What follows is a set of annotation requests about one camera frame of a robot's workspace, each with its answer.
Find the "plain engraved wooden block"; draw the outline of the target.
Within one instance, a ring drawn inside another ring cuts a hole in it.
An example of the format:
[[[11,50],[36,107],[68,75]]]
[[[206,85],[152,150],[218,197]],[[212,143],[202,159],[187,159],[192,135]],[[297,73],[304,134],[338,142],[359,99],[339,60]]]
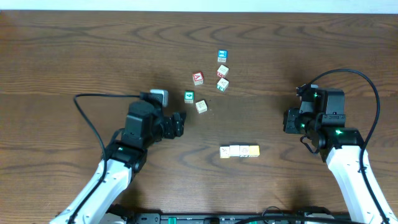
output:
[[[222,159],[230,158],[230,147],[229,146],[221,146],[220,147],[220,157]]]

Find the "yellow wooden block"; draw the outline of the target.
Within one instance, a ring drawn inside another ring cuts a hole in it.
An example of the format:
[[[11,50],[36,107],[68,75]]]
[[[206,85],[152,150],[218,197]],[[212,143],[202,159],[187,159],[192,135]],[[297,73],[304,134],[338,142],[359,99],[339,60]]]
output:
[[[249,146],[249,157],[259,157],[260,147],[259,146]]]

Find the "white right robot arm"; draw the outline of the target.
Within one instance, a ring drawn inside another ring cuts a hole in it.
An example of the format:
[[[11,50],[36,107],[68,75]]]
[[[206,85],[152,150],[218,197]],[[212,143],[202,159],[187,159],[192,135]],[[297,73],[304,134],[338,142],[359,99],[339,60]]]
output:
[[[301,104],[284,113],[284,132],[310,140],[335,177],[350,218],[359,223],[397,223],[371,169],[364,141],[356,128],[345,126],[345,94],[335,88],[298,88]]]

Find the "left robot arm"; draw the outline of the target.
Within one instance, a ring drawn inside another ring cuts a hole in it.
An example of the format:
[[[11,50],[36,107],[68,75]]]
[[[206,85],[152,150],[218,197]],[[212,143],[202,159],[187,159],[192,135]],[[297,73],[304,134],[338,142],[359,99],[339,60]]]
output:
[[[99,223],[108,208],[141,171],[148,148],[162,139],[183,135],[185,112],[165,116],[156,102],[129,105],[125,126],[115,132],[90,181],[51,223]]]

